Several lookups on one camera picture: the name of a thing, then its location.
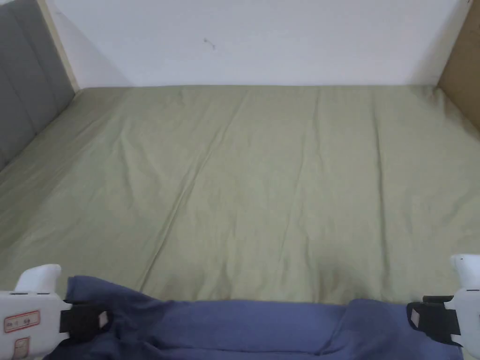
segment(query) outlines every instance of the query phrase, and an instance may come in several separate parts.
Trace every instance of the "blue cloth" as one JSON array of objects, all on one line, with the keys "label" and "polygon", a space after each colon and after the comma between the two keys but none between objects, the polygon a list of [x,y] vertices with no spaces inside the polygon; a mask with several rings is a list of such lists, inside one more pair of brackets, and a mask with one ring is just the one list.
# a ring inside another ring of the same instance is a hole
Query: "blue cloth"
[{"label": "blue cloth", "polygon": [[461,360],[459,348],[408,325],[405,306],[259,301],[162,302],[94,277],[69,279],[67,301],[107,305],[111,328],[49,360]]}]

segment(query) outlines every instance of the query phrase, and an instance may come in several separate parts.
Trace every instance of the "gray upholstered headboard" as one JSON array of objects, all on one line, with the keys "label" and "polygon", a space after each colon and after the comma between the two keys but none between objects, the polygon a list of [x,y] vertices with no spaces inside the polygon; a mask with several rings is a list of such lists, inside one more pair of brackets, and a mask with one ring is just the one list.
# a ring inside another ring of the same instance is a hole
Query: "gray upholstered headboard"
[{"label": "gray upholstered headboard", "polygon": [[0,170],[73,98],[36,0],[0,6]]}]

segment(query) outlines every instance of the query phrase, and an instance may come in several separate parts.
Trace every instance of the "wooden bed frame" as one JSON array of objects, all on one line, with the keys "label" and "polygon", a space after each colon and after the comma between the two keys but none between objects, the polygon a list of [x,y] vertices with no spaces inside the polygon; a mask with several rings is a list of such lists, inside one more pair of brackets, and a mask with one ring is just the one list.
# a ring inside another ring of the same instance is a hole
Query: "wooden bed frame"
[{"label": "wooden bed frame", "polygon": [[480,130],[480,0],[472,4],[438,85]]}]

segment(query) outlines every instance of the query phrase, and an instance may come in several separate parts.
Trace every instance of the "white wall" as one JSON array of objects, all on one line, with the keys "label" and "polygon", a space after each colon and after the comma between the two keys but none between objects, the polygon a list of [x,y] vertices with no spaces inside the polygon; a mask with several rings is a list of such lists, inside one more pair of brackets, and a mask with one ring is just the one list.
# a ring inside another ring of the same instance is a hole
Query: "white wall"
[{"label": "white wall", "polygon": [[436,84],[468,0],[47,0],[80,87]]}]

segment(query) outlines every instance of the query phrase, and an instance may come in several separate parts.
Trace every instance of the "bed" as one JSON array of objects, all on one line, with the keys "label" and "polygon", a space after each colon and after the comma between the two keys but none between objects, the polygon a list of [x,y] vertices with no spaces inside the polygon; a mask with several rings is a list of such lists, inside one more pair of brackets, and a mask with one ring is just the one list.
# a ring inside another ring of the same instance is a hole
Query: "bed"
[{"label": "bed", "polygon": [[438,88],[74,96],[34,1],[0,30],[2,289],[57,263],[60,293],[82,274],[161,299],[408,302],[453,293],[449,256],[480,252],[480,141]]}]

